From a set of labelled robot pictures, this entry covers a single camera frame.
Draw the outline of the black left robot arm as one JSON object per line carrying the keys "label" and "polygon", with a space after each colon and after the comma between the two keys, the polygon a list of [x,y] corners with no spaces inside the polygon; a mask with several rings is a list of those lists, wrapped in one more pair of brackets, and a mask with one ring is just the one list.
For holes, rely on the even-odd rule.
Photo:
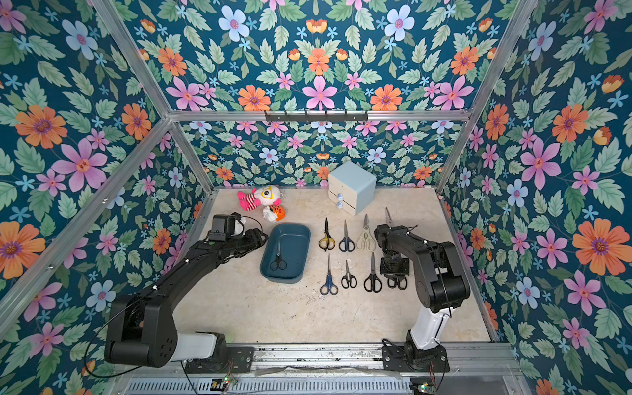
{"label": "black left robot arm", "polygon": [[105,360],[111,364],[160,368],[173,361],[213,356],[220,336],[180,332],[174,310],[207,274],[233,258],[263,247],[268,235],[260,226],[247,230],[238,213],[216,215],[207,236],[153,285],[115,298],[107,324]]}

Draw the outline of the slim black scissors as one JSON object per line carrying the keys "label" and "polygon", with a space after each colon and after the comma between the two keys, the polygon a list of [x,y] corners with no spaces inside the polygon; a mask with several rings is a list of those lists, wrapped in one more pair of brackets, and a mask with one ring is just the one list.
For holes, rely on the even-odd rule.
{"label": "slim black scissors", "polygon": [[341,285],[344,289],[354,289],[358,284],[356,277],[351,273],[349,263],[349,260],[345,262],[345,273],[341,279]]}

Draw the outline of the blue handled scissors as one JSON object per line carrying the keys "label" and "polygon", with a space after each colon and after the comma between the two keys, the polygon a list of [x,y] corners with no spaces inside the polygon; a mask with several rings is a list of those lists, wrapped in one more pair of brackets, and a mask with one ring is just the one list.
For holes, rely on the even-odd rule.
{"label": "blue handled scissors", "polygon": [[339,293],[338,287],[333,282],[330,255],[328,255],[328,266],[327,266],[327,274],[326,274],[325,283],[319,289],[319,293],[321,294],[321,296],[327,296],[327,295],[336,296]]}

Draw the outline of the dark grey handled scissors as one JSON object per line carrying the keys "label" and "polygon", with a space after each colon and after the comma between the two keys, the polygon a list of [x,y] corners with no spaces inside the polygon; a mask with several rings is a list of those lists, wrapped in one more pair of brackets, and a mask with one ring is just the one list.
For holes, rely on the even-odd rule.
{"label": "dark grey handled scissors", "polygon": [[338,243],[338,248],[342,253],[351,253],[356,249],[356,244],[348,232],[347,221],[344,221],[343,237]]}

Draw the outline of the yellow handled scissors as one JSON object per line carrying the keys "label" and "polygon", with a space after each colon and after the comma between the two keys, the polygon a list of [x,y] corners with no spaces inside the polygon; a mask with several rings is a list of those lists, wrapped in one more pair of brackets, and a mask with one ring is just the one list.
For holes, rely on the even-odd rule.
{"label": "yellow handled scissors", "polygon": [[324,252],[333,250],[336,247],[336,241],[329,232],[329,219],[324,220],[324,237],[319,240],[319,248]]}

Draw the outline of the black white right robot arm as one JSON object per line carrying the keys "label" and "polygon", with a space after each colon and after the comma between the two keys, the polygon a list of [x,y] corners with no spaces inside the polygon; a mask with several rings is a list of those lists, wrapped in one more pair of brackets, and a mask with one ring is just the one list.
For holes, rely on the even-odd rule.
{"label": "black white right robot arm", "polygon": [[383,346],[383,355],[390,358],[384,366],[396,371],[448,371],[447,351],[441,345],[441,337],[454,310],[471,293],[455,244],[423,239],[402,225],[379,225],[374,235],[385,258],[402,258],[411,263],[416,294],[421,301],[418,318],[408,330],[403,346]]}

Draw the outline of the small black scissors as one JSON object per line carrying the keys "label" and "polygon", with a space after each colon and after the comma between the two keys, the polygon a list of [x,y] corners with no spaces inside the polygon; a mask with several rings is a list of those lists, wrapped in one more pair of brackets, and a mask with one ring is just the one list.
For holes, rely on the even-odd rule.
{"label": "small black scissors", "polygon": [[284,260],[282,256],[282,248],[281,248],[280,240],[278,240],[276,244],[276,258],[274,258],[274,260],[269,264],[269,268],[272,271],[287,269],[287,262]]}

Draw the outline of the large black scissors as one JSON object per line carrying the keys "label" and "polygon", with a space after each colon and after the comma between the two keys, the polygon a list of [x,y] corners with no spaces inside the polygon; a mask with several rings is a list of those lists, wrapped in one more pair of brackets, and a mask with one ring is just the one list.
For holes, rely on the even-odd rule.
{"label": "large black scissors", "polygon": [[380,293],[383,288],[382,281],[379,279],[378,273],[376,271],[376,260],[374,253],[372,253],[370,257],[370,273],[368,277],[365,278],[363,287],[367,292],[372,293]]}

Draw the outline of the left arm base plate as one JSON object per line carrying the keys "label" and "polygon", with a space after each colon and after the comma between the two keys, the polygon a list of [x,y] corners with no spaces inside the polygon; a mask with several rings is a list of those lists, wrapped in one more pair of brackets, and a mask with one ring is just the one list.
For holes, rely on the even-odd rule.
{"label": "left arm base plate", "polygon": [[185,372],[189,375],[248,373],[253,365],[253,357],[253,347],[221,347],[210,358],[188,362]]}

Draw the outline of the teal plastic storage box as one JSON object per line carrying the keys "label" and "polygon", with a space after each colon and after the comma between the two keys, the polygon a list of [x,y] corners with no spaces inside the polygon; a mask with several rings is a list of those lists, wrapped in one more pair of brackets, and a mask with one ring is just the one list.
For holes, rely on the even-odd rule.
{"label": "teal plastic storage box", "polygon": [[[285,223],[273,228],[260,263],[261,275],[268,281],[296,284],[301,280],[309,256],[311,232],[305,225]],[[281,241],[282,256],[287,269],[272,271],[269,264],[276,258],[277,242]]]}

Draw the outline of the black oval handle scissors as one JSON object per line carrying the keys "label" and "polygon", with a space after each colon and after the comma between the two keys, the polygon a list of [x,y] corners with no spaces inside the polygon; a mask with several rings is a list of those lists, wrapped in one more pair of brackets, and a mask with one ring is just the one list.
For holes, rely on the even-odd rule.
{"label": "black oval handle scissors", "polygon": [[406,276],[390,276],[387,278],[387,286],[390,289],[398,289],[404,291],[408,287],[408,280]]}

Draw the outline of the beige handled kitchen scissors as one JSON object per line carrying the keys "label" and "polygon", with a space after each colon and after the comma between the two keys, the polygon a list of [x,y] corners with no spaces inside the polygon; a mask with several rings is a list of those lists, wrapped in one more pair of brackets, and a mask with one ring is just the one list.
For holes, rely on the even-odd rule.
{"label": "beige handled kitchen scissors", "polygon": [[393,227],[393,218],[391,217],[390,211],[388,208],[385,208],[385,220],[389,228]]}

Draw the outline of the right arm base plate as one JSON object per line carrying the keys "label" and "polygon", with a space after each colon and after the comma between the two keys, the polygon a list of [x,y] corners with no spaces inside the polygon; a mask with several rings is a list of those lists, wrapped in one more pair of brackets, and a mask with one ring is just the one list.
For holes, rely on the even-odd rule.
{"label": "right arm base plate", "polygon": [[450,371],[447,351],[442,345],[430,350],[418,349],[412,341],[397,344],[382,339],[383,368],[400,373],[447,373]]}

